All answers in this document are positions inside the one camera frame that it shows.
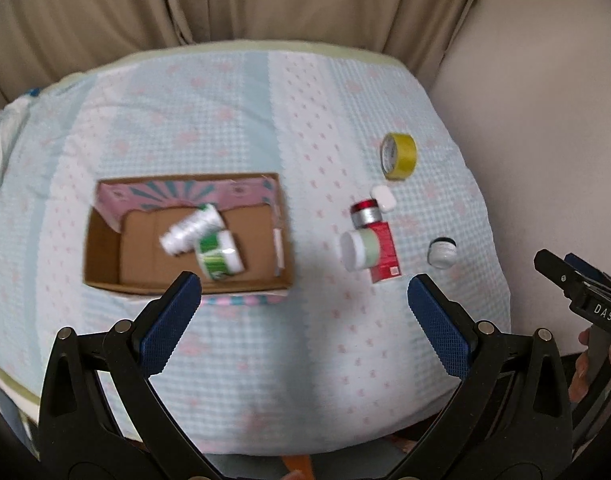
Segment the person's right hand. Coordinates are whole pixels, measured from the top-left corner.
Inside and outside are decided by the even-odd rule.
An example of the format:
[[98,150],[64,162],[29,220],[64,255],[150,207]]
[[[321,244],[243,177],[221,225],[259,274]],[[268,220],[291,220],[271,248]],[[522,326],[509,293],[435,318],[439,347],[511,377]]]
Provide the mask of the person's right hand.
[[571,383],[568,388],[571,403],[579,403],[589,391],[590,381],[589,378],[587,378],[589,367],[589,352],[584,351],[575,361],[575,371],[573,372]]

